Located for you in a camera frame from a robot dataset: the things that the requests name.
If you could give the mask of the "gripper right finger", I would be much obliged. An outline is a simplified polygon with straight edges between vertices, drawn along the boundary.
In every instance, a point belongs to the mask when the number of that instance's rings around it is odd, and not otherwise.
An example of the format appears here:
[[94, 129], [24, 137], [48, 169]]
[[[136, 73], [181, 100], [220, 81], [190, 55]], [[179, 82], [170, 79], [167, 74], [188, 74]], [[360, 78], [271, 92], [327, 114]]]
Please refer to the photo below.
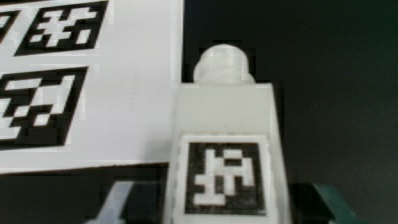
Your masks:
[[369, 224], [355, 215], [342, 196], [330, 185], [289, 185], [295, 224]]

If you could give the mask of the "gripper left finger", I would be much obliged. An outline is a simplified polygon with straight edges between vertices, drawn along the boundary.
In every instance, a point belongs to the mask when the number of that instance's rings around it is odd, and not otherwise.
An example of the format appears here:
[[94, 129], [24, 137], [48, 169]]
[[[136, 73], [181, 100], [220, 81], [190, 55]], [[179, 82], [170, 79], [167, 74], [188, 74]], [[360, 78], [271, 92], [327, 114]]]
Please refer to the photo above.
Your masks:
[[117, 181], [97, 214], [83, 224], [159, 224], [159, 196], [154, 181]]

